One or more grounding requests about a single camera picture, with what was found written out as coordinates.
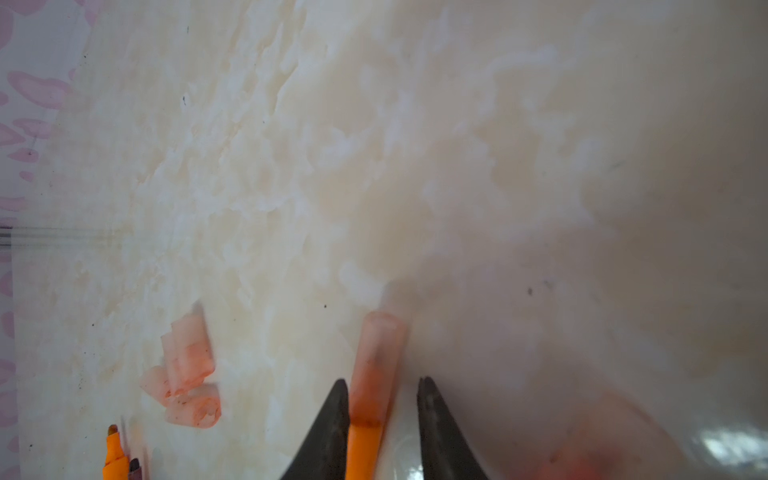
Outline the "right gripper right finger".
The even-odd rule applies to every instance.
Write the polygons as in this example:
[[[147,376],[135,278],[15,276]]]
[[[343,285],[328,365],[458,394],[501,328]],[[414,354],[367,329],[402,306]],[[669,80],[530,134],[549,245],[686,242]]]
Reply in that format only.
[[[488,480],[429,376],[419,379],[417,412],[424,480]]]

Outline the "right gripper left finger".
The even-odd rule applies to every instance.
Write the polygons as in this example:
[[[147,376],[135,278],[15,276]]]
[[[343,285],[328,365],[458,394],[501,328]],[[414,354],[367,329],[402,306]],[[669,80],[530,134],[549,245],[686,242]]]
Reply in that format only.
[[[281,480],[344,480],[349,426],[348,386],[338,379]]]

